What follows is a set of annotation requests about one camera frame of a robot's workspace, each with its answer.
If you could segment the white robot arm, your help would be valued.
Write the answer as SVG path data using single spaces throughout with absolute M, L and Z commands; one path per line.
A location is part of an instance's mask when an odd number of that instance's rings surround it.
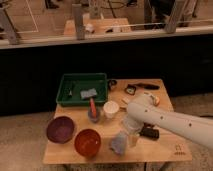
M 158 107 L 159 98 L 152 93 L 142 93 L 123 101 L 127 112 L 123 125 L 129 133 L 139 133 L 148 123 L 213 149 L 213 121 L 164 110 Z

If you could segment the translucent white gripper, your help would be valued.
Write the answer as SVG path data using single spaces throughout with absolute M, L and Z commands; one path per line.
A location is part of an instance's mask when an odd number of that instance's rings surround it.
M 122 124 L 128 134 L 129 146 L 135 147 L 140 137 L 139 133 L 142 130 L 144 124 L 135 121 L 130 116 L 125 116 L 122 120 Z

